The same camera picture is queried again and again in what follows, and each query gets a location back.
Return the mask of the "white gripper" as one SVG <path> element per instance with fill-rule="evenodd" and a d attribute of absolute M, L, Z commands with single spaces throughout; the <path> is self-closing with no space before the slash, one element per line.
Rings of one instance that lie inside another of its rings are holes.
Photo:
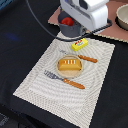
<path fill-rule="evenodd" d="M 90 31 L 107 24 L 109 0 L 60 0 L 62 9 Z"/>

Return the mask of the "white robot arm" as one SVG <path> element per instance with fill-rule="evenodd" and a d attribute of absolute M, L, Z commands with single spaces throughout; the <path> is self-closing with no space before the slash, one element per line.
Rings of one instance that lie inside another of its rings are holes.
<path fill-rule="evenodd" d="M 60 0 L 62 9 L 90 31 L 107 24 L 109 0 Z"/>

